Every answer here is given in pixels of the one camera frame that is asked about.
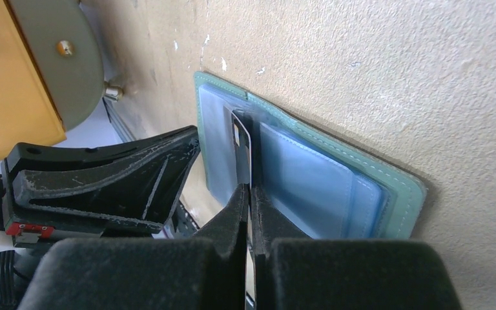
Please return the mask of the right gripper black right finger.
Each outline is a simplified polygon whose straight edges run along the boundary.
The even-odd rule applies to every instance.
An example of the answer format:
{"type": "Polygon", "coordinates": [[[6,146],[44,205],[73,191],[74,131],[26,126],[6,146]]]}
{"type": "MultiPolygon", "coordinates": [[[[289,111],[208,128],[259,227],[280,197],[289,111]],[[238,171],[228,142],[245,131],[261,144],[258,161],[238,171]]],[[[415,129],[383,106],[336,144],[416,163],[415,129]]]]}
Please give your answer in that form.
{"type": "Polygon", "coordinates": [[[315,240],[251,190],[257,309],[460,309],[438,253],[424,242],[315,240]]]}

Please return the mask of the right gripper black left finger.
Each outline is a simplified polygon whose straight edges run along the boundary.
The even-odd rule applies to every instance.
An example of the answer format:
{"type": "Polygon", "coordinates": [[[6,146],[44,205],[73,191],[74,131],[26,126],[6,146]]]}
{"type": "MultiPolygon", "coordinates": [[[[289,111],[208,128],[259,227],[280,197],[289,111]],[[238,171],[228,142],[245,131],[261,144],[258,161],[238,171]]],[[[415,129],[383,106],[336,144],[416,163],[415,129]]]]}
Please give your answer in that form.
{"type": "Polygon", "coordinates": [[[91,238],[44,255],[21,309],[244,309],[249,187],[190,238],[91,238]]]}

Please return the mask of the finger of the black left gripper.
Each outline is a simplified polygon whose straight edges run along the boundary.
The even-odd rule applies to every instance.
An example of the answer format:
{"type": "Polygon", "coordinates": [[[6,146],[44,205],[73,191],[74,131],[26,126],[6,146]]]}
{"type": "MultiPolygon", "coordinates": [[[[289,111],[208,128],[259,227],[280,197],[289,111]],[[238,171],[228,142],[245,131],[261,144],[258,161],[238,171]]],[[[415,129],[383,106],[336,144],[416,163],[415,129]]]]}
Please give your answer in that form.
{"type": "Polygon", "coordinates": [[[199,153],[194,125],[97,148],[18,143],[1,164],[0,229],[156,233],[199,153]]]}

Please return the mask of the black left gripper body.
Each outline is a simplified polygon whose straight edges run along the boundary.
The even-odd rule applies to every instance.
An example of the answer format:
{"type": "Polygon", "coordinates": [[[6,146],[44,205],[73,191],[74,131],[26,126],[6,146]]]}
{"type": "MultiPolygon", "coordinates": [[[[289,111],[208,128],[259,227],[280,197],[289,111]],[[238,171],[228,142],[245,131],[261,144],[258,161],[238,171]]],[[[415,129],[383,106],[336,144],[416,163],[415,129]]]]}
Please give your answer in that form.
{"type": "Polygon", "coordinates": [[[99,238],[100,232],[82,229],[60,231],[53,226],[13,223],[5,228],[0,175],[0,309],[17,309],[46,252],[65,238],[99,238]]]}

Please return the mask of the grey-green card holder wallet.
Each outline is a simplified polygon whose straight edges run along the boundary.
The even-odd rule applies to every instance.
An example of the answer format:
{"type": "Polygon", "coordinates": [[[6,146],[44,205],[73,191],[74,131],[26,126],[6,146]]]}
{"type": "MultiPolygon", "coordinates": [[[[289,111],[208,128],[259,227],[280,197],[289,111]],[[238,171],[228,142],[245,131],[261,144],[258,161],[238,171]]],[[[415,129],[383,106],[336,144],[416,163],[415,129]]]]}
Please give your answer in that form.
{"type": "Polygon", "coordinates": [[[194,75],[207,188],[225,205],[238,184],[234,148],[260,143],[272,204],[315,239],[407,239],[426,198],[417,177],[338,141],[214,75],[194,75]]]}

